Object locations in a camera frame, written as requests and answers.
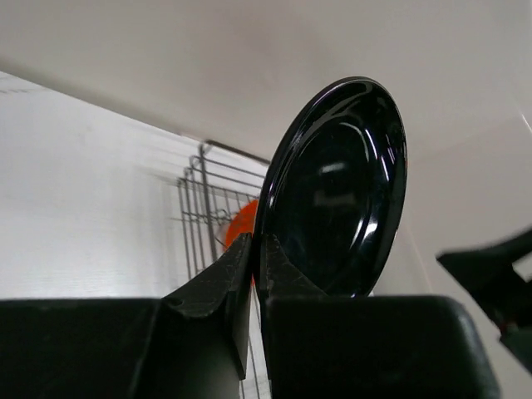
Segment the black plate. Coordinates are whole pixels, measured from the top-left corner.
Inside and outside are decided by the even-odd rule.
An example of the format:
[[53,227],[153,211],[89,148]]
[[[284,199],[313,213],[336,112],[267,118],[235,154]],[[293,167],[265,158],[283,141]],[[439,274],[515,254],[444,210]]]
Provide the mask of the black plate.
[[388,92],[349,77],[317,94],[266,174],[254,237],[275,234],[323,291],[368,294],[387,260],[406,188],[406,140]]

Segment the orange plate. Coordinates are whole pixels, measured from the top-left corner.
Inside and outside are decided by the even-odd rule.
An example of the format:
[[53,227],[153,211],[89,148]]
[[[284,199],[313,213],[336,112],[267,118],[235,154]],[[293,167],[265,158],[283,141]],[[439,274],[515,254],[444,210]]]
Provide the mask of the orange plate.
[[233,221],[229,225],[229,228],[227,229],[227,233],[225,233],[225,248],[228,248],[240,234],[253,233],[258,203],[259,202],[254,199],[249,204],[244,206],[234,217]]

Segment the dish rack wire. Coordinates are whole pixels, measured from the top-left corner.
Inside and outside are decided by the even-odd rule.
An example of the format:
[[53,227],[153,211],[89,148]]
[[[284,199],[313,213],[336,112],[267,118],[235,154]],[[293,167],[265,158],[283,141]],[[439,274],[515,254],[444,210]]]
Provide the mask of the dish rack wire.
[[[192,155],[189,161],[177,180],[177,198],[186,273],[191,279],[225,251],[225,230],[246,204],[259,197],[269,162],[212,140],[200,143],[197,155]],[[240,382],[239,397],[269,399],[255,291],[252,298],[247,377]]]

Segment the metal wire basket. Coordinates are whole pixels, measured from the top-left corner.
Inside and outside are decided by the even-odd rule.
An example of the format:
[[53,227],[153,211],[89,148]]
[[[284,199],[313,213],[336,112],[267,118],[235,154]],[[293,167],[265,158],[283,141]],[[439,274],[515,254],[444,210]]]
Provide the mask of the metal wire basket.
[[[268,162],[214,141],[201,143],[198,154],[177,181],[186,276],[193,278],[225,251],[225,231],[234,216],[258,198]],[[243,399],[270,398],[270,388],[256,292],[249,319],[247,378],[240,383]]]

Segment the black object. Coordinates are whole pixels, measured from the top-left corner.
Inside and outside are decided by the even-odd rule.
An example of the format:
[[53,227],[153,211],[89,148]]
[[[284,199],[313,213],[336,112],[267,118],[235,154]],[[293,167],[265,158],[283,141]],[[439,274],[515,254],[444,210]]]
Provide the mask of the black object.
[[324,292],[368,294],[395,238],[406,188],[401,117],[375,81],[350,77],[317,94],[268,169],[255,238],[275,234]]
[[446,252],[438,262],[499,327],[501,341],[532,372],[532,280],[515,263],[532,252],[532,229],[480,249]]
[[254,237],[240,235],[174,293],[0,302],[2,397],[236,397],[252,271],[274,399],[499,397],[462,307],[437,297],[352,298],[382,271],[405,182],[391,97],[365,78],[333,84],[283,139]]

